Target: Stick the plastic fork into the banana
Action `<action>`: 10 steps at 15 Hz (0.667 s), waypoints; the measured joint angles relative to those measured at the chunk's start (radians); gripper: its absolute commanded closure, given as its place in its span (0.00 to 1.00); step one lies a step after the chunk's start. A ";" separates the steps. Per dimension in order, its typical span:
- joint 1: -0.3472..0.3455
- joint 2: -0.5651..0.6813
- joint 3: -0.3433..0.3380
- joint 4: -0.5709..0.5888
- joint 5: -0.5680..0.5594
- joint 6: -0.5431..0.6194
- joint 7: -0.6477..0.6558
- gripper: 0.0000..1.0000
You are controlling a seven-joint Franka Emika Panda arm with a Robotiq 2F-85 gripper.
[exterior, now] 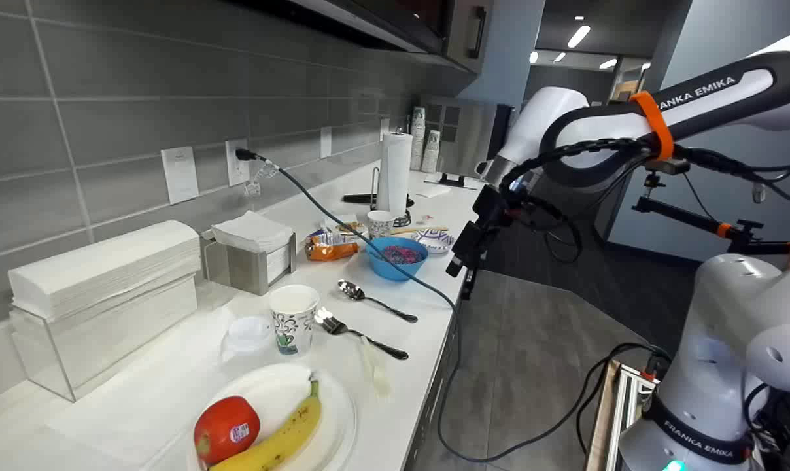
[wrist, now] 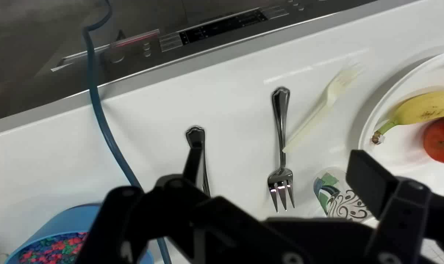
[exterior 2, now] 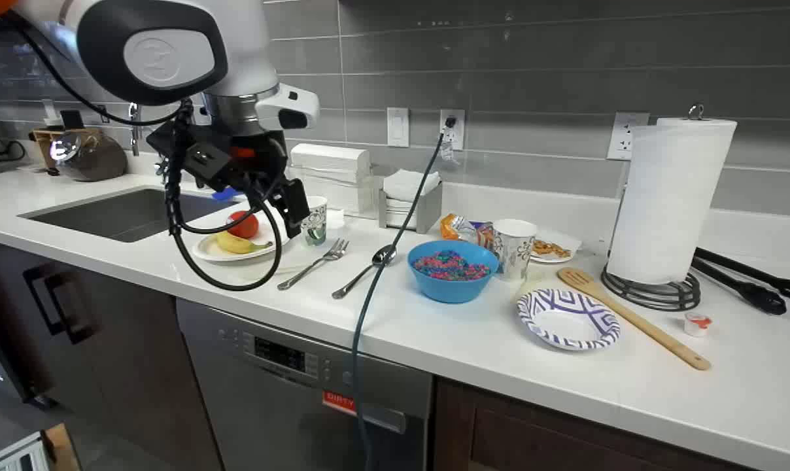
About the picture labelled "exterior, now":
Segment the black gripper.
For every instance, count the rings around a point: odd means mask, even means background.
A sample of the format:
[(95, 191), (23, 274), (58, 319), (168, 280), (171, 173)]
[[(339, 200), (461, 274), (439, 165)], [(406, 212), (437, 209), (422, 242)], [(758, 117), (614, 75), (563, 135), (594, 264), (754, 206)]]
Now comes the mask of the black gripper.
[(496, 232), (509, 225), (507, 200), (492, 185), (483, 185), (474, 200), (475, 217), (466, 223), (452, 242), (452, 259), (444, 272), (466, 274), (462, 294), (471, 294), (481, 260), (486, 259)]

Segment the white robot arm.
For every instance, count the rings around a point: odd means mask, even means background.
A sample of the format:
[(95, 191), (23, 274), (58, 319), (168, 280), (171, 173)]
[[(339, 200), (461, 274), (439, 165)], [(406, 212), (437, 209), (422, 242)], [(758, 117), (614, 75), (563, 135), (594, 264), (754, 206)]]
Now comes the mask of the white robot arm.
[[(486, 161), (475, 219), (452, 246), (450, 272), (479, 264), (494, 232), (542, 200), (524, 174), (538, 170), (569, 187), (594, 187), (638, 165), (679, 160), (774, 185), (779, 168), (750, 168), (683, 140), (746, 119), (790, 127), (790, 37), (726, 64), (594, 106), (580, 90), (535, 90), (505, 147)], [(790, 393), (790, 264), (777, 268), (757, 247), (733, 247), (695, 272), (678, 353), (640, 419), (621, 436), (628, 471), (749, 471), (757, 451), (754, 389)]]

